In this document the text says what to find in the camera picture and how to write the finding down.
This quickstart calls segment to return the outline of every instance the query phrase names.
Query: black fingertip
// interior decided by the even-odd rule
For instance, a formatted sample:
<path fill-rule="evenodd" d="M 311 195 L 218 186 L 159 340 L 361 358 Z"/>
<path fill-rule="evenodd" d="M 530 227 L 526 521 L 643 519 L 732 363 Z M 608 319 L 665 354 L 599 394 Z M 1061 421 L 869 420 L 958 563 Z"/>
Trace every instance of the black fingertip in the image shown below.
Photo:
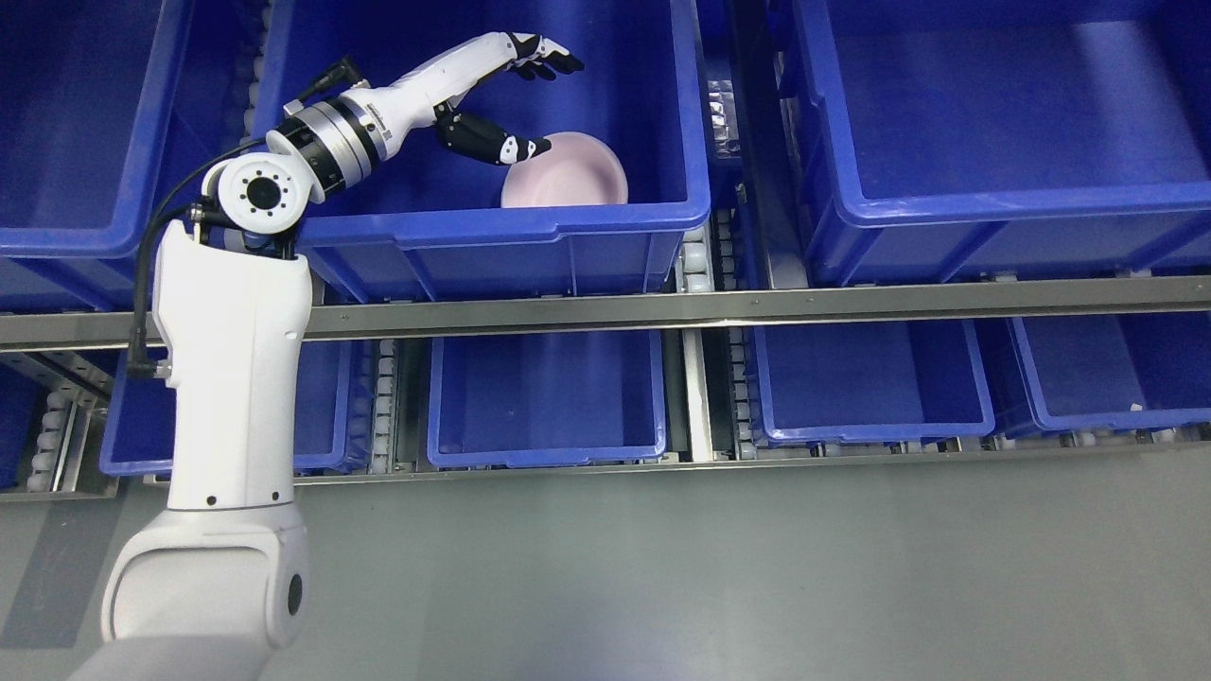
<path fill-rule="evenodd" d="M 563 55 L 551 55 L 546 58 L 546 64 L 563 75 L 568 75 L 574 71 Z"/>

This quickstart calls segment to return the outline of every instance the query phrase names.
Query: black screw hole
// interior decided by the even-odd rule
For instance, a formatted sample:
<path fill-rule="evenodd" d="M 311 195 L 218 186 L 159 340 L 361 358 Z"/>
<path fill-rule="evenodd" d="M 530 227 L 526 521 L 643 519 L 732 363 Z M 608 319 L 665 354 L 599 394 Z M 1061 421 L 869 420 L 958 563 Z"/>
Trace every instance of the black screw hole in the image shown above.
<path fill-rule="evenodd" d="M 303 578 L 295 574 L 291 577 L 291 588 L 286 594 L 286 610 L 291 617 L 298 614 L 300 605 L 303 605 Z"/>

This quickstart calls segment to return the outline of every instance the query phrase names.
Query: robotic hand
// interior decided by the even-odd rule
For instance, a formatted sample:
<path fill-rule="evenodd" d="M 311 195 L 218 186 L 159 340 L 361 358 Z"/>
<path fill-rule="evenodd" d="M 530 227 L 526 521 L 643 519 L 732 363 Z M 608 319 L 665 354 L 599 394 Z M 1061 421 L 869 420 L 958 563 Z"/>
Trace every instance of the robotic hand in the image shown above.
<path fill-rule="evenodd" d="M 541 154 L 547 141 L 509 135 L 458 107 L 503 70 L 551 80 L 551 69 L 582 68 L 549 39 L 511 33 L 464 42 L 379 88 L 342 59 L 285 107 L 286 120 L 265 139 L 270 151 L 210 167 L 202 199 L 188 211 L 193 234 L 179 219 L 153 218 L 153 227 L 167 225 L 153 314 L 170 355 L 161 365 L 145 360 L 137 311 L 128 368 L 163 376 L 177 390 L 168 508 L 119 555 L 102 601 L 105 645 L 73 680 L 251 681 L 291 645 L 310 579 L 292 477 L 298 357 L 311 308 L 306 258 L 293 245 L 306 204 L 365 179 L 415 128 L 436 125 L 443 145 L 492 164 Z M 351 87 L 303 104 L 340 81 Z M 247 252 L 208 247 L 212 227 L 242 230 Z M 140 265 L 155 245 L 149 235 Z"/>

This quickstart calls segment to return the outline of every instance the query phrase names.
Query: pink plate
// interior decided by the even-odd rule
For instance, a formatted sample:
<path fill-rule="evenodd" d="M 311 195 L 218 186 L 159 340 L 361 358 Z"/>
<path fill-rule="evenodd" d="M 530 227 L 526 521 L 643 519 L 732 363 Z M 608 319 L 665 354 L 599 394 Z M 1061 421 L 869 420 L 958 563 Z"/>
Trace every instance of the pink plate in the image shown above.
<path fill-rule="evenodd" d="M 602 141 L 582 132 L 546 137 L 551 149 L 511 168 L 500 190 L 505 208 L 625 204 L 626 172 Z"/>

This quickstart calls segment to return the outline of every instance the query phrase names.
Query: black cable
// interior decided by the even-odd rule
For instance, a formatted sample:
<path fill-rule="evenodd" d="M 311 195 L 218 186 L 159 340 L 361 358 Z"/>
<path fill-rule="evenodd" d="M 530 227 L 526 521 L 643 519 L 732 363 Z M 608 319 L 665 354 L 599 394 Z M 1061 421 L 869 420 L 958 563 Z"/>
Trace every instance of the black cable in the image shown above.
<path fill-rule="evenodd" d="M 189 205 L 184 205 L 165 213 L 168 208 L 168 202 L 172 201 L 177 194 L 180 194 L 184 188 L 189 187 L 190 183 L 197 179 L 197 176 L 211 170 L 211 167 L 216 164 L 237 156 L 243 151 L 247 151 L 253 147 L 259 147 L 264 143 L 264 138 L 249 139 L 229 151 L 224 151 L 223 154 L 214 156 L 201 166 L 197 166 L 194 172 L 185 176 L 185 179 L 182 179 L 176 187 L 173 187 L 172 191 L 168 191 L 163 200 L 160 201 L 160 205 L 156 206 L 155 212 L 153 212 L 151 217 L 148 219 L 148 225 L 143 230 L 143 238 L 139 239 L 138 256 L 136 256 L 134 315 L 131 322 L 131 338 L 126 345 L 126 373 L 132 378 L 151 378 L 155 376 L 155 362 L 148 359 L 147 301 L 148 284 L 151 279 L 151 254 L 155 252 L 155 246 L 160 241 L 160 235 L 163 233 L 163 229 L 168 227 L 168 223 L 172 222 L 173 218 L 180 217 L 189 211 Z"/>

